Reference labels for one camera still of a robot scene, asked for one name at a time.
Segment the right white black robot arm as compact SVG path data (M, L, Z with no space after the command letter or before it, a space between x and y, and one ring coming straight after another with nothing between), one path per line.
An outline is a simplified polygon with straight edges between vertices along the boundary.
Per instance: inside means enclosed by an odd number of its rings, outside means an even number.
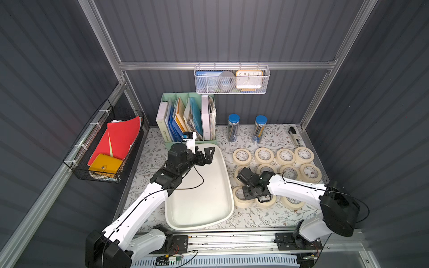
M306 183L289 179L284 173L253 173L248 167L240 170L236 178L244 183L242 191L245 200L260 200L267 195L285 197L304 202L321 211L317 216L301 220L297 224L293 241L298 247L333 233L343 237L354 234L360 205L351 195L341 192L341 187L336 182Z

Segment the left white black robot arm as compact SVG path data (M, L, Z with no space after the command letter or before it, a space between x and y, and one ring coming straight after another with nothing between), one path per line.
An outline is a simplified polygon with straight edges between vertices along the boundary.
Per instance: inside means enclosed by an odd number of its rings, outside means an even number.
M92 231L86 238L85 266L88 268L129 268L135 261L155 251L169 252L173 233L158 225L147 234L135 237L153 210L174 191L180 190L185 176L195 166L210 165L215 147L203 151L175 144L165 164L154 173L142 195L103 231Z

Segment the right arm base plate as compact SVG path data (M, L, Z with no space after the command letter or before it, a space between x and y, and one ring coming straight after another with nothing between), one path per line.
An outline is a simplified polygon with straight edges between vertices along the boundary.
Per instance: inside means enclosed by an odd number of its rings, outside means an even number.
M293 233L279 232L275 234L274 243L277 245L279 251L293 251L293 250L321 250L322 243L320 239L309 242L302 238L300 235L294 237Z

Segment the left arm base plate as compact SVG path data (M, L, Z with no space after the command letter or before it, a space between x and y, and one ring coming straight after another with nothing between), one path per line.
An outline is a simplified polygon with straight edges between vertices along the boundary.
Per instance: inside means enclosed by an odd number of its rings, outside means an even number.
M173 235L168 237L165 244L157 253L165 253L167 255L175 255L178 253L186 253L188 251L189 237L186 235Z

